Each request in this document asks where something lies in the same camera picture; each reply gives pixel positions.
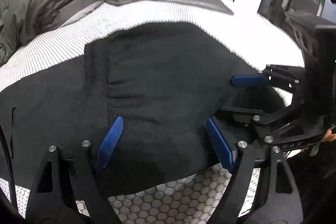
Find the hand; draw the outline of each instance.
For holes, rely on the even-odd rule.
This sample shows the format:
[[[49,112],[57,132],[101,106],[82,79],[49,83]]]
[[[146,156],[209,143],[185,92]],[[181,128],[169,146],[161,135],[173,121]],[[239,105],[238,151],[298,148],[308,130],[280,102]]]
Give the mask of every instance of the hand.
[[[331,133],[331,129],[324,135],[322,142],[333,142],[336,140],[336,134]]]

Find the black fabric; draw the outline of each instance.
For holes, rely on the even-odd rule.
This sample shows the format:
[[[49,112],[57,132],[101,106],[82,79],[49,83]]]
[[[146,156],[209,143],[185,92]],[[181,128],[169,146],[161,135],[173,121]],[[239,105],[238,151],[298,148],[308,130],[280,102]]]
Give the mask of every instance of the black fabric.
[[[336,191],[336,143],[320,144],[315,157],[306,150],[288,159],[302,201],[303,216],[307,220],[326,208]]]
[[[0,93],[0,123],[6,136],[13,134],[16,183],[31,187],[50,145],[90,139],[95,154],[115,115],[123,117],[124,132],[97,176],[106,196],[135,193],[214,165],[218,160],[204,125],[217,108],[269,113],[284,107],[270,87],[245,90],[230,83],[232,75],[255,73],[190,23],[150,23],[95,41],[84,56]]]

